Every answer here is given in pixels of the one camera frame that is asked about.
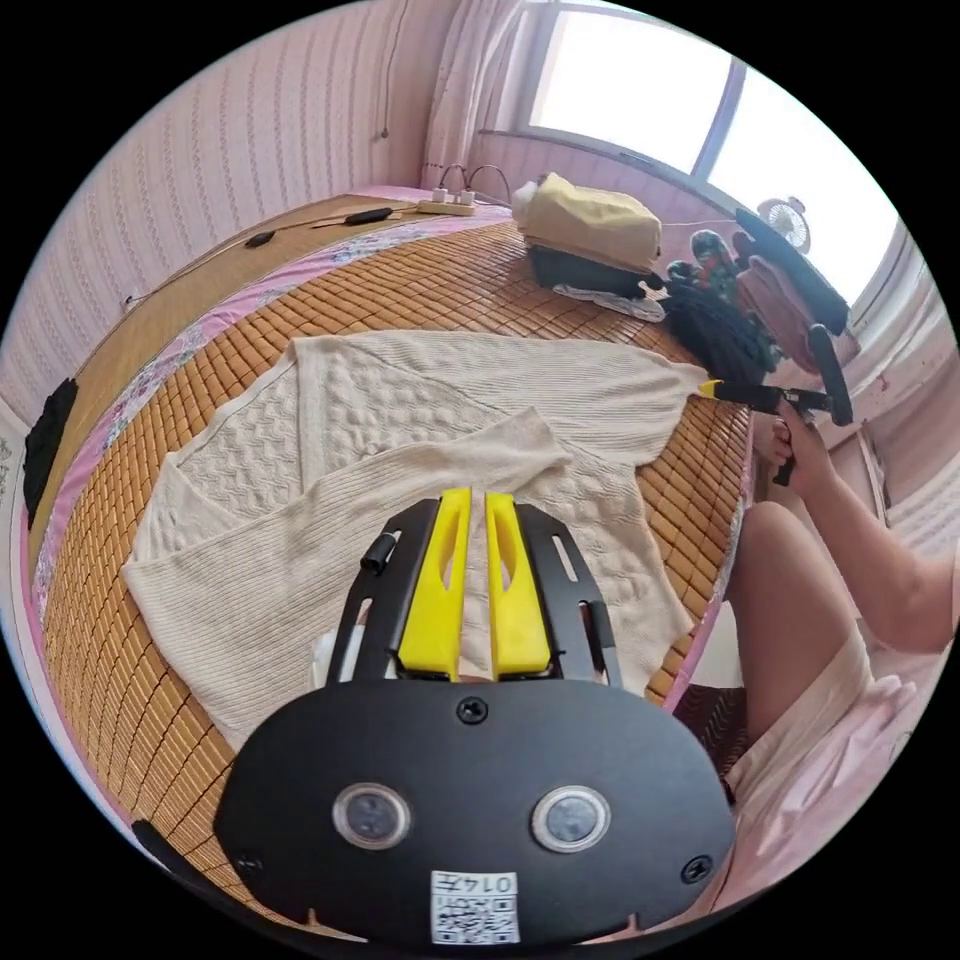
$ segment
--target person's hand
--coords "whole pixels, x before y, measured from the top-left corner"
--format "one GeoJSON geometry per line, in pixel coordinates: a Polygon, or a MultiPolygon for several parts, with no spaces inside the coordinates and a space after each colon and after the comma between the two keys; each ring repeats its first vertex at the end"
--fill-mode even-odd
{"type": "Polygon", "coordinates": [[[805,500],[833,479],[833,461],[816,427],[806,423],[785,400],[780,402],[778,412],[770,455],[777,469],[794,458],[790,489],[805,500]]]}

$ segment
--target window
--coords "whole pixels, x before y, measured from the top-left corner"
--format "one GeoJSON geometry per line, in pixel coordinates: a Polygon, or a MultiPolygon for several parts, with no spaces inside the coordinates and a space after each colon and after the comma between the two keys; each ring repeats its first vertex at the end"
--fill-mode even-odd
{"type": "Polygon", "coordinates": [[[799,198],[811,262],[851,306],[897,212],[798,100],[692,34],[601,0],[528,6],[515,132],[637,158],[731,212],[799,198]]]}

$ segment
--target small fan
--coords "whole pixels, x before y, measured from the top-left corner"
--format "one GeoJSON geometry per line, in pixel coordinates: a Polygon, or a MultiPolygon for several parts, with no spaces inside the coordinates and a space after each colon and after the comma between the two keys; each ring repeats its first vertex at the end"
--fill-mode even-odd
{"type": "Polygon", "coordinates": [[[810,251],[810,227],[803,216],[805,210],[796,197],[764,200],[757,207],[760,219],[773,227],[791,247],[804,254],[810,251]]]}

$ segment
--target qr code sticker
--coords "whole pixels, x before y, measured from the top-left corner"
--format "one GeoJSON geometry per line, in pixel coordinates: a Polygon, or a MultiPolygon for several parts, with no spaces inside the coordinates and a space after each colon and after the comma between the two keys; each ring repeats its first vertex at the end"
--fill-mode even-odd
{"type": "Polygon", "coordinates": [[[519,943],[515,873],[430,875],[433,942],[457,946],[519,943]]]}

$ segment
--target screw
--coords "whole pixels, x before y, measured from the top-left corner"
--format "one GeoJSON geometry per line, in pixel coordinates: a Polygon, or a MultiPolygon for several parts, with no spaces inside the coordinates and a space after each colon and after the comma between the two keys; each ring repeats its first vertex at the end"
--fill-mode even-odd
{"type": "Polygon", "coordinates": [[[237,868],[237,873],[248,877],[263,870],[263,862],[249,853],[241,853],[234,861],[234,866],[237,868]]]}
{"type": "Polygon", "coordinates": [[[457,718],[463,723],[483,723],[487,719],[487,705],[479,697],[464,697],[457,704],[457,718]]]}
{"type": "Polygon", "coordinates": [[[712,869],[713,860],[710,857],[694,857],[680,871],[680,879],[686,884],[699,883],[712,869]]]}

